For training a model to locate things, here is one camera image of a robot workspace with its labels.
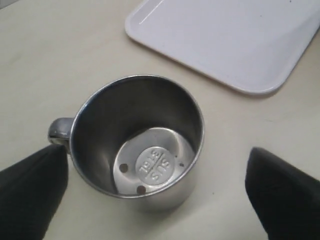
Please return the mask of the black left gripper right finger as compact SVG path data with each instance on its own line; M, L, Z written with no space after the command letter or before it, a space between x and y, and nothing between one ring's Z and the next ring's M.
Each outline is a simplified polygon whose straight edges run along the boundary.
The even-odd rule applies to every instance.
M261 147L250 151L245 190L268 239L320 238L320 182Z

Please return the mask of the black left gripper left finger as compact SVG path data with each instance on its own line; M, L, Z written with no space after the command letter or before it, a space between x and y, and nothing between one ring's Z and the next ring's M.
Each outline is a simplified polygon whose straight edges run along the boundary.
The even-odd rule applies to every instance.
M42 240L68 186L66 148L51 144L0 172L0 238Z

